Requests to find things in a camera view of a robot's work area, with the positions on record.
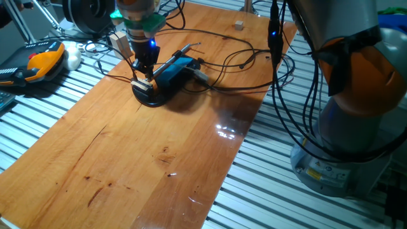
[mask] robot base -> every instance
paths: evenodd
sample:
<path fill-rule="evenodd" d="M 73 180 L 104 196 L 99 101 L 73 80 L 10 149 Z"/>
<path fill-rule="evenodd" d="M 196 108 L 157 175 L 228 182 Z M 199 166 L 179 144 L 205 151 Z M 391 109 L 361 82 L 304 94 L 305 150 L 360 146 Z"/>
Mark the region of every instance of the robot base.
<path fill-rule="evenodd" d="M 303 145 L 315 155 L 333 159 L 307 140 L 303 139 Z M 391 158 L 388 155 L 364 164 L 328 163 L 314 158 L 298 145 L 291 151 L 291 165 L 298 179 L 311 190 L 330 197 L 365 197 L 376 185 Z"/>

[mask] white object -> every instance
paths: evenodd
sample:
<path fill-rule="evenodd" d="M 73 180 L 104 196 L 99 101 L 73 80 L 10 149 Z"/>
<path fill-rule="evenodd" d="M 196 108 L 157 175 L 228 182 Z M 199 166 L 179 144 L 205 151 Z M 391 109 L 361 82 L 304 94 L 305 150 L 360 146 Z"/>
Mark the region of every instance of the white object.
<path fill-rule="evenodd" d="M 75 46 L 70 46 L 66 48 L 64 55 L 64 67 L 69 71 L 77 70 L 81 64 L 81 52 Z"/>
<path fill-rule="evenodd" d="M 202 80 L 202 81 L 205 82 L 205 83 L 208 82 L 209 77 L 208 77 L 205 73 L 201 72 L 201 71 L 198 70 L 198 69 L 195 69 L 193 72 L 195 73 L 195 76 L 196 76 L 198 79 Z"/>
<path fill-rule="evenodd" d="M 88 44 L 84 46 L 84 49 L 87 57 L 93 57 L 97 54 L 96 46 L 91 41 L 88 41 Z"/>
<path fill-rule="evenodd" d="M 126 59 L 133 55 L 132 50 L 130 49 L 130 45 L 127 41 L 127 36 L 124 32 L 118 31 L 110 35 L 110 42 L 112 42 L 112 46 L 115 49 L 119 50 L 121 54 L 125 56 Z M 117 58 L 123 60 L 123 57 L 118 52 L 114 51 L 114 54 L 116 55 Z"/>
<path fill-rule="evenodd" d="M 236 21 L 235 30 L 237 30 L 237 31 L 242 31 L 243 30 L 243 21 Z"/>

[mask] wooden board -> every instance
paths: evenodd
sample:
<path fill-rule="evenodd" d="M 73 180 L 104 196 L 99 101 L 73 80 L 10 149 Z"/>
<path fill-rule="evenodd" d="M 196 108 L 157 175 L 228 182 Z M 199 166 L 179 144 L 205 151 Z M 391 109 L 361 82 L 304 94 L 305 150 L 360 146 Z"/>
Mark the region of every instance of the wooden board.
<path fill-rule="evenodd" d="M 187 3 L 187 28 L 267 48 L 268 19 Z M 243 31 L 235 31 L 237 20 Z M 178 26 L 180 18 L 170 21 Z M 293 24 L 285 25 L 291 41 Z M 247 45 L 198 32 L 163 32 L 159 62 L 187 43 L 188 55 L 222 63 Z M 229 64 L 245 62 L 249 52 Z M 272 78 L 267 55 L 219 85 L 249 87 Z M 219 68 L 203 67 L 213 80 Z M 131 77 L 120 62 L 111 74 Z M 103 78 L 39 141 L 0 174 L 0 214 L 20 228 L 200 228 L 265 93 L 180 92 L 147 108 L 124 81 Z"/>

